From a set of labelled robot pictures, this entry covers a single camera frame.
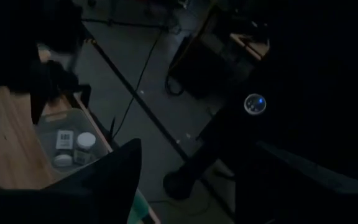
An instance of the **green object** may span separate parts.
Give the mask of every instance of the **green object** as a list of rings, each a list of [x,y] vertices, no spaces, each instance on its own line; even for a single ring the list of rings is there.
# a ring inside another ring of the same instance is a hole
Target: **green object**
[[[132,204],[131,212],[129,212],[127,224],[138,223],[141,219],[149,214],[149,205],[143,195],[136,191],[134,203]]]

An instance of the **wooden table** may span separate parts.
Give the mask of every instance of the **wooden table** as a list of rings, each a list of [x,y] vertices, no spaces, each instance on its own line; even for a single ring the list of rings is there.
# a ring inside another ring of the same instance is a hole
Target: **wooden table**
[[[246,37],[245,34],[230,34],[230,38],[240,47],[244,48],[255,59],[261,60],[263,56],[269,51],[269,46],[256,42],[244,42],[241,38]]]
[[[42,61],[48,60],[48,51],[40,51]],[[106,153],[112,151],[89,111],[77,98],[74,99],[101,136]],[[47,105],[43,114],[51,114],[72,108],[62,96],[53,105]],[[42,149],[30,115],[30,96],[13,95],[5,87],[0,88],[0,187],[4,189],[42,189],[65,178],[68,174],[55,171]],[[149,215],[155,223],[157,216],[149,207]]]

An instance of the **concrete floor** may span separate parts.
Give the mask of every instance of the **concrete floor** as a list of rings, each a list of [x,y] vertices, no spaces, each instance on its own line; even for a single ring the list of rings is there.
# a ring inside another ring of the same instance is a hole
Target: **concrete floor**
[[[108,1],[98,0],[96,9],[89,9],[86,1],[77,0],[77,3],[84,7],[85,18],[107,18]],[[182,9],[175,14],[184,29],[195,29],[199,25],[199,17],[207,6],[208,3],[195,4],[190,7],[190,11]],[[134,23],[155,24],[158,22],[158,18],[150,19],[144,15],[144,7],[144,3],[140,1],[119,1],[114,19]],[[159,30],[122,26],[107,27],[95,23],[86,23],[85,26],[95,36],[111,61],[135,87]],[[221,102],[215,99],[197,101],[187,93],[179,97],[170,97],[163,89],[169,63],[182,38],[188,32],[178,35],[162,34],[145,70],[138,94],[190,156],[199,146],[195,137],[210,120],[207,109],[217,111]],[[53,54],[53,58],[63,64],[68,60],[64,55]],[[89,83],[93,87],[90,109],[108,129],[115,117],[117,128],[132,96],[90,44],[83,47],[76,73],[81,83]],[[183,161],[136,101],[133,102],[115,140],[118,144],[124,144],[133,138],[142,140],[143,164],[139,183],[140,191],[148,201],[170,200],[162,188],[162,180],[165,174],[179,168]],[[234,210],[234,184],[217,179],[210,175],[210,172],[207,172],[206,178]],[[199,182],[195,185],[188,200],[183,202],[171,200],[171,202],[175,206],[168,203],[150,204],[162,223],[232,223]],[[208,207],[206,212],[197,214],[206,207]]]

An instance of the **white jar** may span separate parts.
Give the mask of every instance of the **white jar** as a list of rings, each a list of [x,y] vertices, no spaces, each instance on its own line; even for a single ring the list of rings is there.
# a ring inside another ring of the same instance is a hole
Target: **white jar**
[[[81,133],[77,137],[77,147],[74,150],[74,162],[85,165],[91,160],[91,149],[96,143],[96,137],[91,133]]]

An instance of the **white lid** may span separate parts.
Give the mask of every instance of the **white lid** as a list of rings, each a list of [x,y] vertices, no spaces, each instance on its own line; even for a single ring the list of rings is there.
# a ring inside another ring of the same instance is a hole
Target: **white lid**
[[[96,137],[91,133],[81,133],[77,137],[77,145],[82,149],[90,149],[96,142]]]
[[[65,167],[73,165],[73,158],[70,155],[59,155],[54,158],[53,162],[57,167]]]

